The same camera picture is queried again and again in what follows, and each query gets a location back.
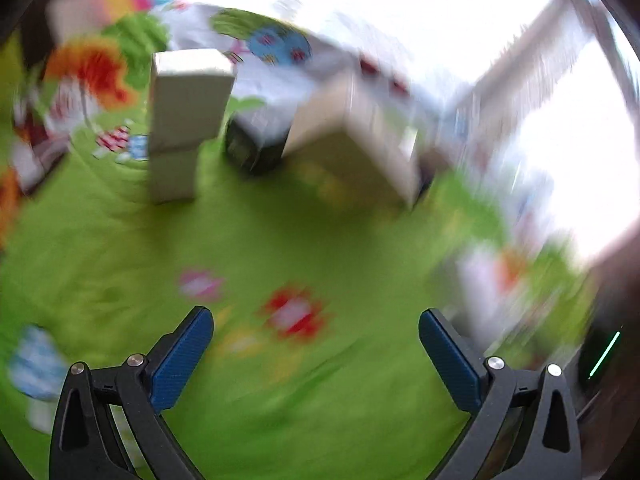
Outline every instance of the blue mushroom print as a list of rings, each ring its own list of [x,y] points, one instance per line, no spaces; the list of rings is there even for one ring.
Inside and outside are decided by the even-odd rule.
[[[16,389],[33,399],[51,400],[59,396],[67,368],[49,333],[29,325],[8,371]]]
[[[311,47],[303,34],[291,28],[263,27],[256,30],[247,47],[266,63],[297,65],[311,56]]]

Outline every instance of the wooden block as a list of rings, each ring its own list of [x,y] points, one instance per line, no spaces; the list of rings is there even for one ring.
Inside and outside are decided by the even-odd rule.
[[[152,202],[195,198],[197,164],[197,148],[150,154],[148,186]]]
[[[149,152],[192,149],[215,138],[234,81],[232,63],[213,48],[154,54]]]
[[[368,202],[412,206],[420,174],[402,134],[359,77],[342,74],[298,107],[284,155],[319,164]]]

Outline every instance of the green light streak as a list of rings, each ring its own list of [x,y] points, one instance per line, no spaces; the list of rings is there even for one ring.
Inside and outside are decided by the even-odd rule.
[[[611,343],[609,343],[609,346],[607,346],[607,349],[604,351],[604,354],[602,354],[602,357],[600,359],[598,359],[598,362],[596,363],[596,365],[593,367],[593,370],[591,370],[591,373],[589,373],[589,377],[591,377],[594,373],[596,373],[596,370],[598,369],[598,367],[602,364],[602,362],[604,361],[604,358],[607,356],[607,354],[609,353],[609,350],[611,350],[611,347],[613,346],[613,343],[616,342],[616,339],[618,339],[620,337],[620,332],[616,332],[616,335],[613,336],[613,339],[611,340]]]

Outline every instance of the box top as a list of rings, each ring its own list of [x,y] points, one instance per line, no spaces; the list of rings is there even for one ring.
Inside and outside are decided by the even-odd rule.
[[[215,48],[156,52],[154,65],[159,76],[234,74],[233,64]]]

